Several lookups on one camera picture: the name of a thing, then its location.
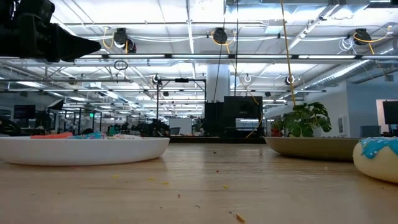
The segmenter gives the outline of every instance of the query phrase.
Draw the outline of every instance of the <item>sprinkle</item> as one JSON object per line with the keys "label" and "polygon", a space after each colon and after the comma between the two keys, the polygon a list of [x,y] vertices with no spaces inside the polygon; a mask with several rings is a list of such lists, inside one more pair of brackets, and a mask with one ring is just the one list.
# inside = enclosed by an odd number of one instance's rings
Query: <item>sprinkle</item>
{"label": "sprinkle", "polygon": [[244,218],[238,213],[236,214],[236,219],[239,220],[240,222],[243,222],[243,223],[245,222]]}

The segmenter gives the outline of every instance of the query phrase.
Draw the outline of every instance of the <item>white bowl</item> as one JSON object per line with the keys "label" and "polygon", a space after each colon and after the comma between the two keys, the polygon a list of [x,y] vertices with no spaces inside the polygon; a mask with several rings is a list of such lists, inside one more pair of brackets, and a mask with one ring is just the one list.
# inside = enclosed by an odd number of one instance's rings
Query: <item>white bowl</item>
{"label": "white bowl", "polygon": [[0,158],[15,164],[90,166],[138,162],[160,157],[168,138],[30,139],[0,138]]}

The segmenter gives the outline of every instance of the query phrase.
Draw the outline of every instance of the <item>pipe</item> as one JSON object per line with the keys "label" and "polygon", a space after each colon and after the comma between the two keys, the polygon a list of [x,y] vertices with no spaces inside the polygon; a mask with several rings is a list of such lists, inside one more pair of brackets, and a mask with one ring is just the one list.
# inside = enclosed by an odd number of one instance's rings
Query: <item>pipe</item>
{"label": "pipe", "polygon": [[1,82],[42,82],[42,83],[54,83],[54,82],[60,82],[60,83],[65,83],[65,82],[112,82],[112,83],[116,83],[116,82],[129,82],[132,83],[132,80],[116,80],[116,79],[112,79],[112,80],[28,80],[28,79],[0,79],[0,83]]}
{"label": "pipe", "polygon": [[[376,49],[376,54],[387,55],[387,54],[398,54],[398,39],[394,39]],[[375,60],[360,60],[359,62],[351,63],[349,65],[340,65],[320,77],[319,80],[312,80],[307,83],[303,88],[310,89],[319,85],[331,85],[338,83],[347,78],[351,78],[359,73],[365,72],[366,70],[372,69],[377,65]]]}

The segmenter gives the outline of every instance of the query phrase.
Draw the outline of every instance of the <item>ceiling duct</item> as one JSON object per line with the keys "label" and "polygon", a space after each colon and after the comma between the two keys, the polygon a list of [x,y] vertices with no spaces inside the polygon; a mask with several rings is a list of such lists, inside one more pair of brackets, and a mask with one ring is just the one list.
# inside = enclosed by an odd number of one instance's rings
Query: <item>ceiling duct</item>
{"label": "ceiling duct", "polygon": [[[376,49],[376,55],[396,55],[398,54],[398,39],[394,39]],[[370,70],[377,65],[375,60],[360,60],[358,62],[349,65],[340,65],[324,75],[320,76],[317,81],[312,80],[306,84],[303,88],[310,89],[316,86],[325,86],[338,83],[347,78],[351,78],[359,73]]]}

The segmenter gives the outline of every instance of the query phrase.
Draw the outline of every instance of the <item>table surface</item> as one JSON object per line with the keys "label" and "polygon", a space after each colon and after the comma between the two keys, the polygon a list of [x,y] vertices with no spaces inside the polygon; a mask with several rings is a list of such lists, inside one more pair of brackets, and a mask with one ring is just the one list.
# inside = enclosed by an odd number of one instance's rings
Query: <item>table surface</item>
{"label": "table surface", "polygon": [[0,223],[239,223],[238,213],[246,223],[385,224],[397,223],[397,206],[397,185],[353,163],[258,144],[171,144],[159,159],[113,166],[0,162]]}

